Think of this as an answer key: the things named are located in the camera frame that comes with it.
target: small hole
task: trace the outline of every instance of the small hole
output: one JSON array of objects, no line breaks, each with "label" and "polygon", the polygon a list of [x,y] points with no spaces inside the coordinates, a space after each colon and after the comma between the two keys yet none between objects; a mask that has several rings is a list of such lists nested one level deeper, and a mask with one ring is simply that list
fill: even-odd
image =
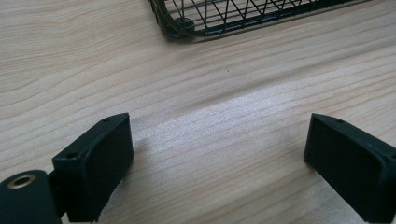
[{"label": "small hole", "polygon": [[78,156],[78,154],[76,152],[71,152],[69,154],[66,155],[67,159],[74,159]]},{"label": "small hole", "polygon": [[12,180],[8,184],[8,188],[9,189],[20,189],[25,186],[28,186],[34,180],[35,180],[35,175],[23,175],[23,176],[20,176],[16,179]]}]

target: black wire mesh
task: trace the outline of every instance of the black wire mesh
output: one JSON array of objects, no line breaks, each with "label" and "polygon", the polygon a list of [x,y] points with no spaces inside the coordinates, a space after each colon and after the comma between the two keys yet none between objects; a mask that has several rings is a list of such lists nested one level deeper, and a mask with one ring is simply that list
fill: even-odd
[{"label": "black wire mesh", "polygon": [[221,35],[345,3],[367,0],[151,0],[180,35]]}]

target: black bracket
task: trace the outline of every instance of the black bracket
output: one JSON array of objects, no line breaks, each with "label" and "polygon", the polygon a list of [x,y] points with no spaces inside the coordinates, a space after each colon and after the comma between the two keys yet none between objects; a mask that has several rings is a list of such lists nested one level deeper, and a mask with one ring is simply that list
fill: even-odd
[{"label": "black bracket", "polygon": [[129,115],[102,119],[52,159],[54,171],[26,171],[0,184],[0,223],[98,221],[134,159]]},{"label": "black bracket", "polygon": [[313,114],[304,158],[365,221],[392,222],[396,148],[343,120]]}]

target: wood grain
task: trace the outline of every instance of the wood grain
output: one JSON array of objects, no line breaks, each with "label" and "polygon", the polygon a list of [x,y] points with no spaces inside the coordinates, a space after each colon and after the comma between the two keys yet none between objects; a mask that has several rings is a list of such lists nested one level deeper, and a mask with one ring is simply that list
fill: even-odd
[{"label": "wood grain", "polygon": [[304,144],[316,112],[396,146],[395,10],[374,0],[178,44],[149,1],[2,1],[0,179],[50,172],[129,112],[134,163],[100,223],[363,223]]}]

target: metal ring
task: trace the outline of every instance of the metal ring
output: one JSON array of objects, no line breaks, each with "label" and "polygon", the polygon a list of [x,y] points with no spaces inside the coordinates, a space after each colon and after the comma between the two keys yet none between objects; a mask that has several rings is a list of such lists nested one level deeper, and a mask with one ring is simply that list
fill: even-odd
[{"label": "metal ring", "polygon": [[20,189],[30,185],[35,180],[35,175],[21,175],[8,184],[9,189]]}]

